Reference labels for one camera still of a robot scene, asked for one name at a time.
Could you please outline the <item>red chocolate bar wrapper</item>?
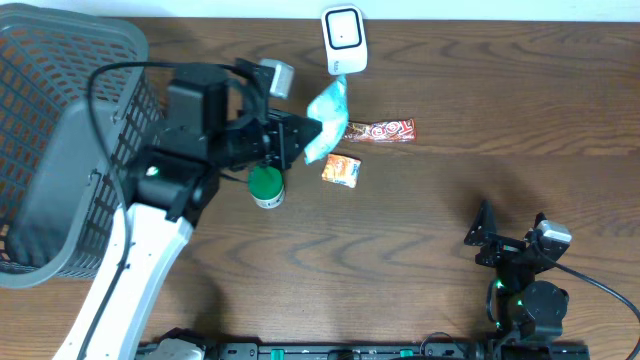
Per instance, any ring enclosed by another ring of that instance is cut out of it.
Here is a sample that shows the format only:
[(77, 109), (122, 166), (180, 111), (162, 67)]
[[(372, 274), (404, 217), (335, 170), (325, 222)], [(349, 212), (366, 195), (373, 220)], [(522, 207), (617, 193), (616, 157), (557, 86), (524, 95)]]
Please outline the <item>red chocolate bar wrapper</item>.
[(402, 143), (417, 137), (413, 119), (384, 121), (371, 124), (350, 122), (343, 139), (350, 142)]

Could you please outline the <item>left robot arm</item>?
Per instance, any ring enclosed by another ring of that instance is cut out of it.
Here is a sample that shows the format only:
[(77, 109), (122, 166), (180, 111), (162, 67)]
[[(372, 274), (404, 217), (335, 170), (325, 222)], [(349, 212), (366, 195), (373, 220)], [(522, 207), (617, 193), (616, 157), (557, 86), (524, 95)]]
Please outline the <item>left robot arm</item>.
[(165, 120), (113, 172), (120, 202), (98, 273), (58, 359), (132, 359), (168, 271), (227, 170), (291, 167), (322, 131), (317, 120), (272, 109), (291, 66), (173, 63)]

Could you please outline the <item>green lid white jar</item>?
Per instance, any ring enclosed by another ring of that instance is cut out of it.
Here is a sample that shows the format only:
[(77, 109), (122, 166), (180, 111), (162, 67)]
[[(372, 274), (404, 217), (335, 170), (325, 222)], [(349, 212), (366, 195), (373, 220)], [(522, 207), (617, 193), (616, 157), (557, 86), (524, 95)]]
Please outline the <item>green lid white jar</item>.
[(248, 177), (249, 192), (263, 209), (273, 209), (284, 202), (285, 184), (280, 170), (266, 166), (255, 167)]

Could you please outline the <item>orange snack packet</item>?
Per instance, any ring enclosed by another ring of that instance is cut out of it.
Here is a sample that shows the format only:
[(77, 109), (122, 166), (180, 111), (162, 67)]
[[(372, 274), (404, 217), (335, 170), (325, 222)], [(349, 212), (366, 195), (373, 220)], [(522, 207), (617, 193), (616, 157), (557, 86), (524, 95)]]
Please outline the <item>orange snack packet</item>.
[(321, 178), (327, 182), (355, 188), (360, 167), (361, 161), (358, 159), (329, 154)]

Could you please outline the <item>teal white tissue pack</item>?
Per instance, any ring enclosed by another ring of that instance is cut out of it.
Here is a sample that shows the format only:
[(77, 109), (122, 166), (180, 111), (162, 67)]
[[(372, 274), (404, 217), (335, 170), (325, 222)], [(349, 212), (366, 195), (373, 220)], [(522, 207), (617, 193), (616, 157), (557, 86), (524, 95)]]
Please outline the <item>teal white tissue pack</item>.
[(309, 165), (329, 155), (345, 134), (349, 122), (345, 75), (339, 75), (309, 104), (307, 117), (322, 124), (321, 132), (304, 149)]

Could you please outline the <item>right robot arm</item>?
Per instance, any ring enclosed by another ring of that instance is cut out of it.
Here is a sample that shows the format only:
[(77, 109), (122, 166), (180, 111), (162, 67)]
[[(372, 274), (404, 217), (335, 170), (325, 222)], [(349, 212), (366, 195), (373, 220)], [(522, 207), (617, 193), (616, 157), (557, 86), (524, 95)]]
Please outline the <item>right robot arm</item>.
[(475, 262), (495, 270), (485, 308), (496, 333), (480, 347), (486, 359), (551, 357), (551, 344), (563, 333), (569, 296), (536, 276), (553, 267), (571, 240), (566, 226), (542, 213), (523, 239), (500, 235), (491, 204), (481, 202), (464, 244), (478, 246)]

